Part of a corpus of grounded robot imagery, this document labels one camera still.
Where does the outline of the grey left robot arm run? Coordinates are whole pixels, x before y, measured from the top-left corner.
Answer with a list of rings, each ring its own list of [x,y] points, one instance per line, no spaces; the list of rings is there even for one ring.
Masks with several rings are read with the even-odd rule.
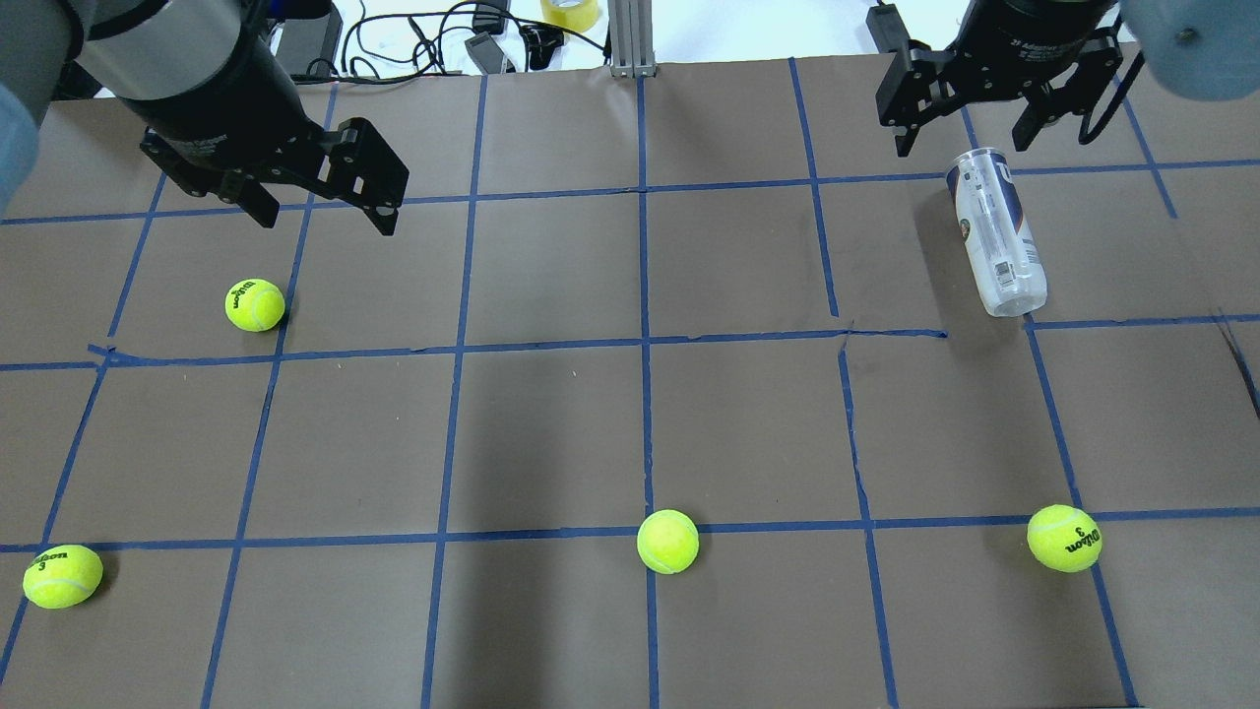
[[[5,1],[3,203],[32,175],[63,68],[77,64],[146,125],[141,152],[189,196],[272,227],[271,184],[364,212],[394,233],[410,170],[362,117],[328,130],[260,35],[265,1]]]

